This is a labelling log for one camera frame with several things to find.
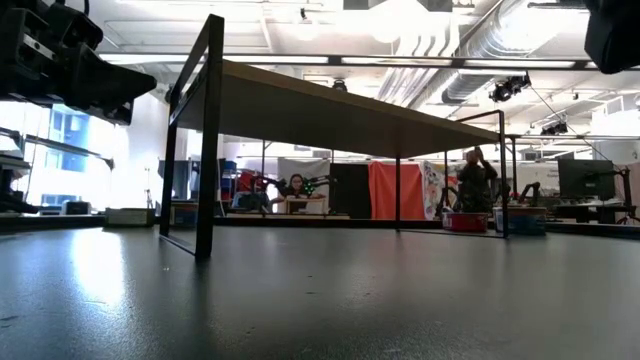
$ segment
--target black metal table frame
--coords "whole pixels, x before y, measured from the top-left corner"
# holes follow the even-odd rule
[[[202,184],[216,184],[217,183],[217,148],[218,148],[218,133],[221,120],[221,91],[222,91],[222,76],[223,76],[223,36],[224,36],[224,19],[215,15],[210,15],[198,35],[196,42],[191,50],[187,61],[184,64],[182,72],[176,81],[176,84],[171,91],[170,106],[169,106],[169,121],[167,132],[167,148],[165,153],[165,168],[164,168],[164,184],[162,191],[162,211],[160,217],[160,239],[166,240],[179,248],[187,251],[195,256],[196,260],[208,259],[211,256],[211,249],[213,243],[213,226],[215,223],[214,207],[216,202],[216,187],[214,186],[202,186]],[[205,86],[205,98],[204,108],[201,109],[203,125],[202,125],[202,155],[201,155],[201,167],[200,167],[200,189],[198,198],[198,211],[196,222],[196,245],[195,251],[191,250],[188,244],[179,238],[170,235],[170,217],[171,217],[171,195],[173,187],[173,171],[175,163],[175,150],[176,150],[176,136],[179,123],[179,113],[184,108],[186,101],[183,101],[183,90],[187,85],[187,82],[191,78],[196,66],[201,62],[201,59],[205,56],[205,65],[202,67],[206,69],[202,83],[198,86]],[[473,119],[477,119],[484,116],[490,116],[498,114],[500,123],[499,143],[500,143],[500,159],[501,159],[501,171],[502,174],[506,174],[506,154],[505,154],[505,119],[504,113],[501,110],[491,111],[483,114],[478,114],[458,121],[464,122]],[[403,231],[402,224],[406,222],[400,219],[400,155],[396,156],[396,201],[395,201],[395,221],[386,222],[385,228],[395,229],[397,232]],[[515,143],[514,143],[514,160],[515,160]],[[447,159],[445,157],[445,169],[447,165]],[[502,211],[503,221],[508,224],[508,193],[506,190],[507,184],[506,176],[502,176]],[[274,226],[279,223],[278,219],[262,219],[264,222],[270,222]],[[313,226],[313,222],[323,220],[312,220],[300,223]],[[348,224],[350,221],[358,220],[342,220],[341,222],[335,222],[335,227],[345,227],[344,224]],[[433,224],[426,224],[425,227],[431,228]],[[504,227],[502,238],[508,238],[508,227]]]

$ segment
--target woman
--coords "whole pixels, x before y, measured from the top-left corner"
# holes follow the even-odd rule
[[[269,201],[269,207],[271,208],[273,204],[278,204],[284,202],[286,198],[294,198],[294,199],[323,199],[325,196],[322,194],[311,193],[307,191],[304,187],[304,178],[300,174],[293,174],[289,179],[289,186],[287,186],[281,194],[278,194],[278,197]],[[291,203],[289,204],[289,213],[296,213],[300,211],[300,209],[304,209],[307,207],[307,204],[304,202],[300,203]]]
[[[458,180],[462,182],[458,188],[458,201],[462,206],[462,212],[490,213],[493,202],[488,181],[497,177],[498,173],[484,160],[484,154],[479,147],[469,151],[467,165],[458,173]]]

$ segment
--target ceiling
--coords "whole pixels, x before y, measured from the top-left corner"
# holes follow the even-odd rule
[[[384,11],[376,11],[378,7],[344,11],[342,0],[93,0],[90,17],[105,32],[106,40],[98,48],[102,53],[188,53],[204,19],[214,13],[225,18],[225,53],[407,55],[402,44],[415,39],[414,33],[436,34],[455,25],[456,32],[451,32],[451,36],[457,35],[457,41],[496,3],[496,0],[459,3],[470,1],[475,6],[472,11],[466,14],[456,11],[444,22],[435,13],[416,8],[416,0],[387,0],[378,5],[381,9],[385,6]],[[82,0],[68,0],[67,5],[83,7]],[[300,8],[306,9],[307,20],[301,20]],[[574,12],[554,19],[563,26],[529,57],[587,58],[583,44],[588,14]],[[436,55],[447,53],[441,50]],[[158,63],[136,68],[154,75],[162,92],[175,81],[181,65]],[[334,79],[345,79],[350,92],[367,97],[379,95],[393,73],[385,68],[286,65],[266,68],[327,86]],[[488,99],[493,86],[489,83],[462,106],[430,101],[418,110],[454,119],[499,108],[506,112],[512,131],[524,132],[531,123],[552,115],[549,107],[559,111],[588,104],[582,106],[583,112],[568,119],[576,126],[588,125],[591,111],[615,98],[616,92],[640,92],[640,72],[606,76],[597,72],[532,71],[530,76],[535,91],[524,90],[507,103],[494,104]],[[398,91],[411,90],[407,84],[399,86]],[[476,123],[487,128],[495,126],[494,119]]]

